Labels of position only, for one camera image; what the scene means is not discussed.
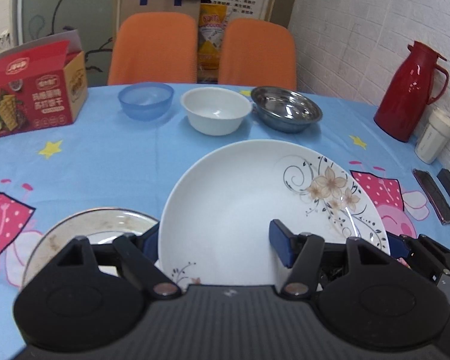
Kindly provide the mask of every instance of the thermos lid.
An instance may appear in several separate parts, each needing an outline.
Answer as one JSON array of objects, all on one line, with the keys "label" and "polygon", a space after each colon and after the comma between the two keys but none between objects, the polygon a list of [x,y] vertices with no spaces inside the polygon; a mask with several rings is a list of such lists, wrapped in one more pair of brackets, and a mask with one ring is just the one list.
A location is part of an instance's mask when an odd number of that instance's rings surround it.
[{"label": "thermos lid", "polygon": [[428,118],[428,122],[441,135],[450,138],[450,117],[441,109],[434,109]]}]

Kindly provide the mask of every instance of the blue tablecloth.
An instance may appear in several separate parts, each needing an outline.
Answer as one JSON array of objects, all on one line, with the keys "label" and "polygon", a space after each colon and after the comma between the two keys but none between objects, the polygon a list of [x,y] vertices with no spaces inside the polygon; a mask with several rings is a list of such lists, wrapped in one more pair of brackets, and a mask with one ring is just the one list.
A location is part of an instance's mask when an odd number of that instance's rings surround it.
[{"label": "blue tablecloth", "polygon": [[[310,95],[322,108],[323,120],[302,134],[274,131],[252,114],[233,134],[210,137],[189,125],[179,104],[182,93],[197,85],[172,86],[172,110],[158,122],[143,123],[124,115],[117,98],[123,86],[90,88],[75,124],[0,138],[0,191],[36,208],[24,231],[44,233],[77,211],[100,206],[128,208],[160,218],[173,186],[194,162],[239,140],[297,143],[357,171],[355,174],[370,172],[379,178],[397,179],[404,195],[420,191],[413,168],[432,175],[441,168],[438,162],[428,166],[416,157],[414,140],[401,143],[382,132],[373,122],[376,108],[371,105]],[[60,152],[48,159],[39,154],[47,142],[59,141]],[[411,200],[420,197],[416,193],[409,196]],[[414,231],[450,248],[450,225],[442,226],[430,203],[426,207],[430,214],[420,221],[410,214],[413,209],[405,211]],[[414,215],[423,215],[423,207]],[[11,358],[23,347],[12,317],[18,288],[8,277],[7,252],[0,255],[0,360]]]}]

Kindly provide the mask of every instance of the red box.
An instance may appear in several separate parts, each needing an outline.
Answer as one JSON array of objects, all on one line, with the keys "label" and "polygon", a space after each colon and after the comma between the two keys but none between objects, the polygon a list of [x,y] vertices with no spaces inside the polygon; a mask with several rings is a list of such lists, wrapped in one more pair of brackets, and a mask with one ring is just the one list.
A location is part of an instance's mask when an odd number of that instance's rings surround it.
[{"label": "red box", "polygon": [[72,124],[87,98],[84,52],[69,40],[0,59],[0,137]]}]

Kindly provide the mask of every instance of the enamel plate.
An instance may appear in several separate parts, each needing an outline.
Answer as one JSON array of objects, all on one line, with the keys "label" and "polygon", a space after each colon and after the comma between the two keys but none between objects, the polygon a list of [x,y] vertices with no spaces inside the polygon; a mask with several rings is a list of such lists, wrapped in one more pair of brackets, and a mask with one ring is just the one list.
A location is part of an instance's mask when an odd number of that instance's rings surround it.
[{"label": "enamel plate", "polygon": [[269,245],[272,219],[326,242],[361,237],[390,254],[380,215],[350,174],[316,151],[267,139],[222,147],[182,176],[163,211],[160,266],[182,288],[279,286],[287,270]]},{"label": "enamel plate", "polygon": [[[78,212],[59,222],[40,240],[25,268],[25,286],[73,238],[87,236],[90,244],[111,243],[124,233],[141,235],[157,224],[157,220],[141,212],[120,208],[94,208]],[[100,270],[116,275],[115,267]]]}]

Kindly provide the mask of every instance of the translucent blue plastic bowl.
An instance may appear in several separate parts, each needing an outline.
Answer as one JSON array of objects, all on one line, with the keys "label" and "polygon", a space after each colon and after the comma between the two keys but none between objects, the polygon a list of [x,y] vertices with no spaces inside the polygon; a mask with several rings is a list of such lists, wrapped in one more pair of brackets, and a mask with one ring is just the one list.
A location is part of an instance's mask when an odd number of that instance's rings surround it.
[{"label": "translucent blue plastic bowl", "polygon": [[172,105],[173,88],[156,82],[126,87],[118,94],[123,112],[137,120],[154,120],[164,115]]}]

